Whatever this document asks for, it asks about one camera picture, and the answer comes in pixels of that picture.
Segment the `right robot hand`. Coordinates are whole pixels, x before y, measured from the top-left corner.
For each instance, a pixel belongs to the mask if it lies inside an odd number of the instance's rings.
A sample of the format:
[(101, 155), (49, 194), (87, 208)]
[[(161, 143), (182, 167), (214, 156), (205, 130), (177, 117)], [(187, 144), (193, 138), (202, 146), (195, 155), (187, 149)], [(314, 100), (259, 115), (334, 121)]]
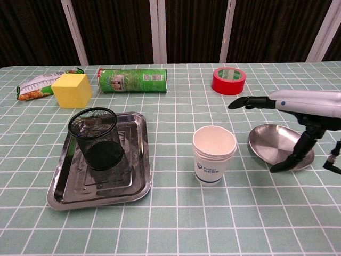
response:
[(277, 109), (297, 118), (305, 131), (296, 142), (293, 152), (271, 167), (272, 173), (296, 167), (321, 139), (326, 130), (340, 130), (340, 92), (276, 90), (267, 96), (240, 97), (228, 105), (229, 109)]

